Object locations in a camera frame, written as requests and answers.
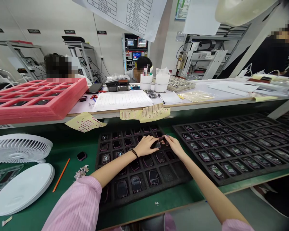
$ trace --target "bracelet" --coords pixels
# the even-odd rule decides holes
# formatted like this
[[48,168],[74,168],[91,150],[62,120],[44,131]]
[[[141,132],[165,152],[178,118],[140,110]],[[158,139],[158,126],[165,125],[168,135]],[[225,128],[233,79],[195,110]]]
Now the bracelet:
[[138,158],[138,155],[137,155],[137,153],[136,153],[136,151],[134,149],[131,149],[130,151],[132,151]]

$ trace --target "black hair tie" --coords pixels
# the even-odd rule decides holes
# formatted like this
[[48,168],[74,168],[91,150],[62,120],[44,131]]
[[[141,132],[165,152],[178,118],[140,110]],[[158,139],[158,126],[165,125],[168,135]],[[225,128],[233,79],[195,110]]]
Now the black hair tie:
[[137,156],[137,158],[139,158],[134,149],[131,149],[131,151]]

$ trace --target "woman's hand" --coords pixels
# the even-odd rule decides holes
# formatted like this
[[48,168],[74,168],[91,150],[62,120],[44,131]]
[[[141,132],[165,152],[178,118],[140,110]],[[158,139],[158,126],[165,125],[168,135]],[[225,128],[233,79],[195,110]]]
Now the woman's hand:
[[159,138],[154,138],[153,136],[142,137],[139,144],[134,148],[138,157],[146,156],[146,155],[152,154],[153,152],[158,151],[159,150],[158,148],[151,149],[151,145],[157,140],[159,140]]
[[181,147],[179,141],[176,138],[173,138],[172,136],[164,135],[165,139],[169,143],[171,149],[179,158],[181,158],[183,155],[186,155],[183,148]]

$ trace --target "woman's left hand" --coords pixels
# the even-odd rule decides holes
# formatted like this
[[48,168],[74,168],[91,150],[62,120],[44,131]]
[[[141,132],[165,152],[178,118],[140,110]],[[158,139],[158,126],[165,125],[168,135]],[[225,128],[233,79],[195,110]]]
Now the woman's left hand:
[[155,138],[153,136],[144,136],[139,144],[134,148],[135,152],[137,153],[138,157],[150,155],[153,152],[158,151],[158,148],[151,149],[151,145],[159,140],[159,138]]

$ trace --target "woman's right hand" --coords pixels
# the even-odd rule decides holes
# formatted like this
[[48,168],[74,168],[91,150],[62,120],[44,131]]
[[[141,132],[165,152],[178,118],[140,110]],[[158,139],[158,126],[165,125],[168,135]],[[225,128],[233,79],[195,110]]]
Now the woman's right hand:
[[171,149],[173,150],[175,154],[177,154],[179,158],[181,158],[183,155],[186,155],[179,141],[176,138],[173,138],[172,136],[168,136],[168,135],[164,135],[163,137],[165,137]]

